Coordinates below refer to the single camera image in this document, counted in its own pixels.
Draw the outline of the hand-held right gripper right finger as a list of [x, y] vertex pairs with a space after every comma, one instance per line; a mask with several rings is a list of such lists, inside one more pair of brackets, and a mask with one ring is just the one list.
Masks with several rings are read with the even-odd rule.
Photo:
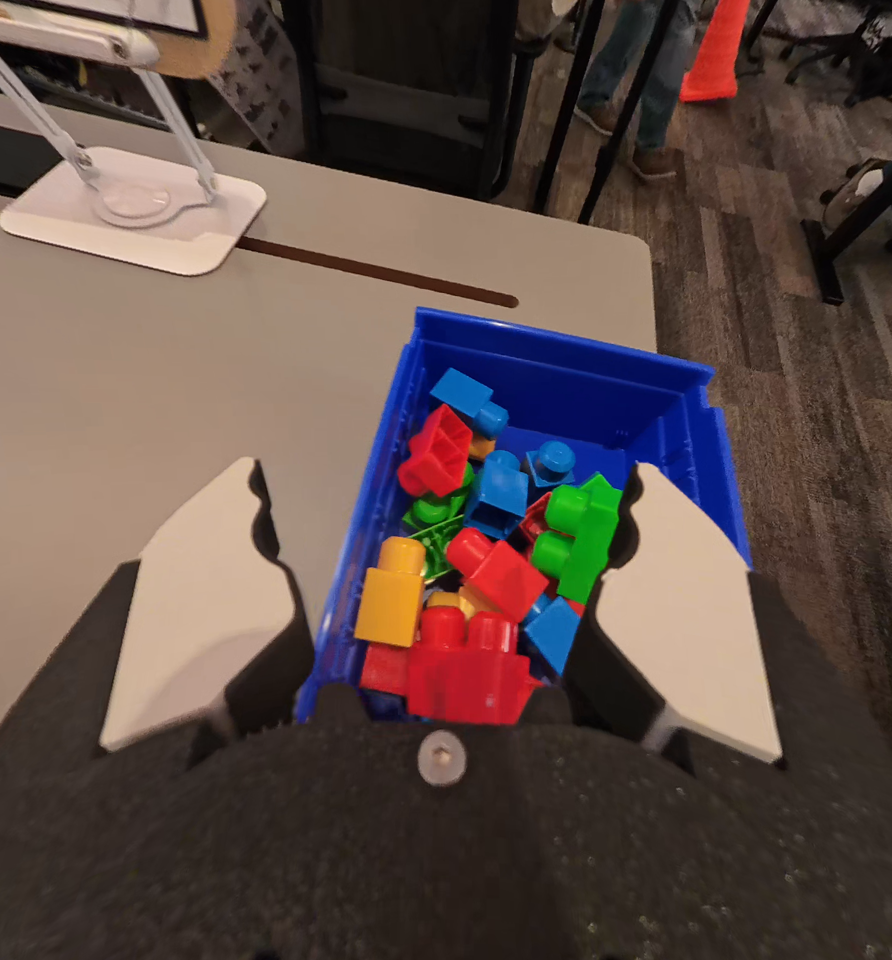
[[689, 733], [779, 761], [748, 563], [651, 463], [619, 518], [562, 672], [574, 722], [655, 754]]

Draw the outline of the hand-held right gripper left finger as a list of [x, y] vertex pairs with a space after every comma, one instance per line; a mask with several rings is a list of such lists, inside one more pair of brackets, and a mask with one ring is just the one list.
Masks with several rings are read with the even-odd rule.
[[99, 744], [117, 752], [189, 722], [222, 742], [288, 724], [314, 657], [262, 464], [240, 458], [140, 553]]

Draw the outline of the pile of mega blocks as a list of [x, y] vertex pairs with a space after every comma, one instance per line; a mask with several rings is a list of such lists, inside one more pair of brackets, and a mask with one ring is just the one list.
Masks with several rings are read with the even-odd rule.
[[400, 534], [365, 571], [353, 638], [377, 711], [426, 721], [517, 723], [561, 677], [619, 521], [620, 490], [578, 483], [576, 455], [547, 438], [498, 445], [509, 413], [449, 366], [406, 437]]

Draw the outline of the blue plastic bin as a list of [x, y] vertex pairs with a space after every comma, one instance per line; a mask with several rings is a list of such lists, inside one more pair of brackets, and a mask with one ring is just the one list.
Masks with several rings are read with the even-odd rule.
[[412, 503], [397, 470], [449, 368], [481, 382], [507, 410], [499, 449], [521, 460], [566, 443], [582, 482], [620, 488], [636, 462], [656, 465], [752, 558], [724, 414], [706, 387], [715, 371], [678, 358], [509, 322], [419, 307], [387, 394], [315, 640], [315, 665], [295, 706], [310, 718], [319, 688], [358, 684], [365, 651], [353, 630], [366, 570], [403, 533]]

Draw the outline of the black desk leg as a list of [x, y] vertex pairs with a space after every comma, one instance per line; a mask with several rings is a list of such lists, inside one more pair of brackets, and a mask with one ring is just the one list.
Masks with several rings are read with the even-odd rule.
[[[871, 158], [849, 168], [846, 180], [820, 196], [823, 216], [803, 220], [812, 270], [820, 300], [827, 306], [844, 302], [836, 260], [887, 210], [892, 210], [892, 160]], [[885, 244], [892, 253], [892, 238]]]

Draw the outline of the black tripod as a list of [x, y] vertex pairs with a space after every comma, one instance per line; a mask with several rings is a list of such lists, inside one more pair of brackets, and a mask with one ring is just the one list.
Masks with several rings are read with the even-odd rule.
[[591, 218], [607, 178], [600, 169], [605, 166], [607, 172], [611, 171], [619, 153], [619, 148], [614, 146], [621, 140], [617, 134], [623, 135], [626, 130], [626, 125], [621, 124], [623, 110], [615, 110], [614, 94], [644, 37], [656, 33], [654, 22], [662, 19], [665, 7], [669, 8], [669, 14], [666, 28], [655, 43], [655, 55], [649, 56], [650, 43], [644, 49], [643, 56], [650, 70], [641, 83], [632, 81], [628, 98], [636, 106], [645, 97], [633, 157], [639, 177], [648, 180], [672, 176], [664, 143], [685, 70], [684, 57], [694, 33], [694, 10], [687, 2], [621, 2], [619, 16], [607, 43], [590, 62], [603, 6], [603, 2], [593, 2], [593, 9], [586, 12], [583, 33], [573, 54], [576, 90], [568, 100], [568, 117], [578, 116], [605, 137], [605, 146], [600, 151], [608, 153], [610, 161], [596, 160], [590, 194], [579, 216], [581, 223], [587, 223]]

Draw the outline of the orange traffic cone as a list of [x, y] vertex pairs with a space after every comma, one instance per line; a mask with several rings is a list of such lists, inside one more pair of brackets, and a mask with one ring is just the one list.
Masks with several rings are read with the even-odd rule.
[[719, 1], [679, 94], [682, 103], [733, 99], [736, 60], [750, 1]]

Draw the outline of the black office chair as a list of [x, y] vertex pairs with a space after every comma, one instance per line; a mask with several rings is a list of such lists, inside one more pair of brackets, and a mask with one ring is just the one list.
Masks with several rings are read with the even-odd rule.
[[542, 47], [515, 1], [304, 2], [309, 155], [479, 201], [508, 185]]
[[795, 34], [768, 27], [777, 6], [778, 2], [763, 2], [743, 35], [740, 52], [750, 64], [758, 64], [762, 59], [760, 39], [781, 41], [781, 62], [788, 61], [797, 51], [804, 52], [788, 67], [787, 85], [795, 85], [808, 68], [827, 64], [833, 70], [845, 70], [849, 84], [843, 99], [846, 109], [876, 99], [892, 103], [892, 34], [884, 32], [885, 19], [892, 18], [892, 2], [849, 2], [860, 12], [858, 24], [845, 32], [821, 34]]

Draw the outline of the printed instruction sheet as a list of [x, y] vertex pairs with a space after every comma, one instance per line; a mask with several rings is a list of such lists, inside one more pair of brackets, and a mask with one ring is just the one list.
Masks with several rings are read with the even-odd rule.
[[209, 34], [200, 1], [16, 1], [15, 4], [180, 37], [201, 40]]

